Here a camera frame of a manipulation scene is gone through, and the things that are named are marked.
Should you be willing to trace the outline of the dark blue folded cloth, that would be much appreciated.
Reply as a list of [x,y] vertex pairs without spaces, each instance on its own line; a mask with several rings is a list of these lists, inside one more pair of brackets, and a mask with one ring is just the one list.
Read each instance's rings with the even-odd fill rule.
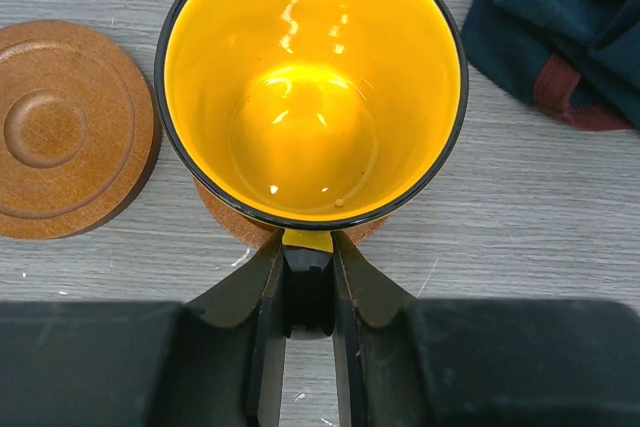
[[639,0],[473,0],[462,40],[527,105],[585,130],[639,126]]

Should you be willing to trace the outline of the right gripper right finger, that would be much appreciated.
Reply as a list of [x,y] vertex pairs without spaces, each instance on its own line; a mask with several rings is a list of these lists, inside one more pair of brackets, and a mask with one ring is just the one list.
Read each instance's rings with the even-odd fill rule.
[[418,299],[333,236],[344,426],[635,426],[639,316],[595,299]]

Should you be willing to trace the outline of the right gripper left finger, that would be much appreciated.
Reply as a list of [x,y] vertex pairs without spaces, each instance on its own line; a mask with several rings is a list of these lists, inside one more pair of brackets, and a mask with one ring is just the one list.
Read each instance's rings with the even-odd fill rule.
[[285,339],[274,234],[189,303],[5,302],[5,426],[275,426]]

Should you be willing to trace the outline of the yellow cup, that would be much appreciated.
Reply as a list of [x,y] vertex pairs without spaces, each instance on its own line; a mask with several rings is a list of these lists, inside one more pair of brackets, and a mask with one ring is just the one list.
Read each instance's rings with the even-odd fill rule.
[[281,231],[286,324],[328,336],[335,232],[425,189],[468,99],[443,0],[174,0],[154,62],[181,162],[240,216]]

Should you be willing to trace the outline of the wooden coaster back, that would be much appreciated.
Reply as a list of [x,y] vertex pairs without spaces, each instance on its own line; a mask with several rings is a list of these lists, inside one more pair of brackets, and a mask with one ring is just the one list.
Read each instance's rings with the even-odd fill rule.
[[64,238],[140,193],[162,129],[142,70],[111,38],[62,20],[1,30],[1,233]]

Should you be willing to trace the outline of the wooden coaster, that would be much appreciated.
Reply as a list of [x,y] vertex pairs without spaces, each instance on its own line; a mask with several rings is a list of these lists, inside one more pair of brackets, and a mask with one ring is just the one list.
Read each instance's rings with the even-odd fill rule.
[[142,70],[111,38],[62,20],[1,30],[1,233],[64,238],[140,193],[162,129]]
[[[235,211],[209,192],[197,179],[194,180],[194,185],[207,210],[216,221],[246,245],[258,250],[277,230],[275,226],[256,221]],[[386,218],[382,218],[367,224],[347,228],[345,232],[351,241],[357,244],[380,229],[385,221]]]

